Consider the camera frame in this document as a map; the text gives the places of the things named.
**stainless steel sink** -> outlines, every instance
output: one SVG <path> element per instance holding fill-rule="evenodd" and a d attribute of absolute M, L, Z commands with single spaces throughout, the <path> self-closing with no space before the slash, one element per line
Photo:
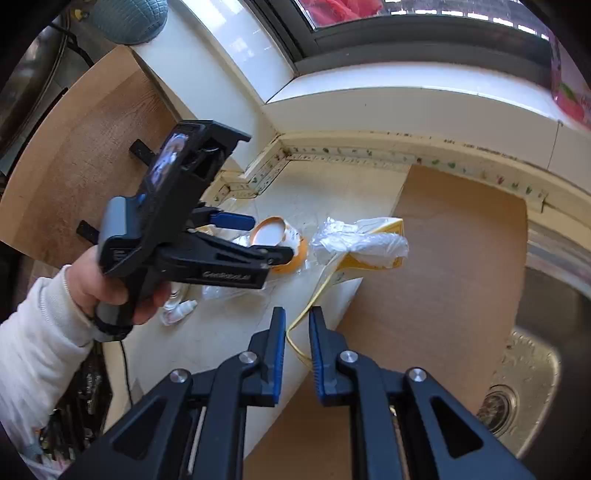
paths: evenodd
<path fill-rule="evenodd" d="M 530 225 L 516 327 L 479 418 L 538 480 L 591 478 L 591 254 Z"/>

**camera screen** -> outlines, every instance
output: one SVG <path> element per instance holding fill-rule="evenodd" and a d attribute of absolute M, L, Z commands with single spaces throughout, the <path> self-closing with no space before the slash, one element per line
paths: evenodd
<path fill-rule="evenodd" d="M 173 134 L 158 156 L 152 170 L 148 173 L 150 183 L 156 190 L 164 183 L 164 179 L 173 168 L 178 154 L 183 150 L 189 139 L 185 134 Z"/>

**window frame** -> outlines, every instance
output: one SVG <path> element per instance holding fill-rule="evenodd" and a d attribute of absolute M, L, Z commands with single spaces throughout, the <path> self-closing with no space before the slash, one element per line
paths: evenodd
<path fill-rule="evenodd" d="M 437 61 L 551 83 L 543 38 L 492 22 L 442 15 L 390 15 L 314 29 L 291 0 L 245 0 L 298 74 L 382 61 Z"/>

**wooden board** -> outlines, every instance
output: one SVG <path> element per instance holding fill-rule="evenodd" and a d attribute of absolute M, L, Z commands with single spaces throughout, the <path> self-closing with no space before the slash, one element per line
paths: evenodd
<path fill-rule="evenodd" d="M 384 368 L 425 368 L 476 412 L 521 296 L 525 203 L 412 167 L 394 216 L 404 219 L 409 257 L 402 268 L 365 276 L 338 331 Z M 308 375 L 247 457 L 244 478 L 350 478 L 348 422 L 346 408 L 320 406 Z"/>
<path fill-rule="evenodd" d="M 129 146 L 158 150 L 176 124 L 127 47 L 85 73 L 43 121 L 0 202 L 0 240 L 54 267 L 73 262 L 106 202 L 134 194 L 146 171 Z"/>

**pink package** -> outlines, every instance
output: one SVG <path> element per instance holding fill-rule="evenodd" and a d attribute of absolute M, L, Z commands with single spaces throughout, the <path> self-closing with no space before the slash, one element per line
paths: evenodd
<path fill-rule="evenodd" d="M 551 35 L 552 96 L 568 116 L 591 129 L 591 90 L 562 44 Z"/>

